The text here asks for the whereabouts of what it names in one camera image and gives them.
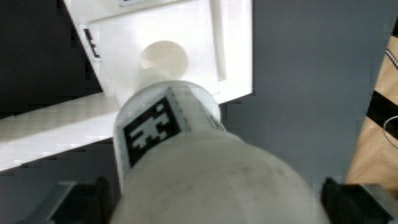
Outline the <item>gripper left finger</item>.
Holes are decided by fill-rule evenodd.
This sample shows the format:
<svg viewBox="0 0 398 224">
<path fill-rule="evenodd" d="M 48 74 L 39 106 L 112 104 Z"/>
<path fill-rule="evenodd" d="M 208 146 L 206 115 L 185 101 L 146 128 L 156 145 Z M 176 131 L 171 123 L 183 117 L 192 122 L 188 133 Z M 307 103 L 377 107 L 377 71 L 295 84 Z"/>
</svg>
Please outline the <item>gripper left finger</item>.
<svg viewBox="0 0 398 224">
<path fill-rule="evenodd" d="M 62 181 L 34 213 L 34 224 L 108 224 L 114 210 L 110 183 Z"/>
</svg>

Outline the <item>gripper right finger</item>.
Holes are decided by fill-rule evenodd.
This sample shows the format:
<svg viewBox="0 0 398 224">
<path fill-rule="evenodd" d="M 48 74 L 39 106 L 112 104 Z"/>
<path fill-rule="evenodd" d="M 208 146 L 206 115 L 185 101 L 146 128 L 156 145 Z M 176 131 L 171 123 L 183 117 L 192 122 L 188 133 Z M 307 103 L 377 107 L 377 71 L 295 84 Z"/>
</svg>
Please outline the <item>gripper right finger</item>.
<svg viewBox="0 0 398 224">
<path fill-rule="evenodd" d="M 341 184 L 327 178 L 320 201 L 330 224 L 398 224 L 398 201 L 378 184 Z"/>
</svg>

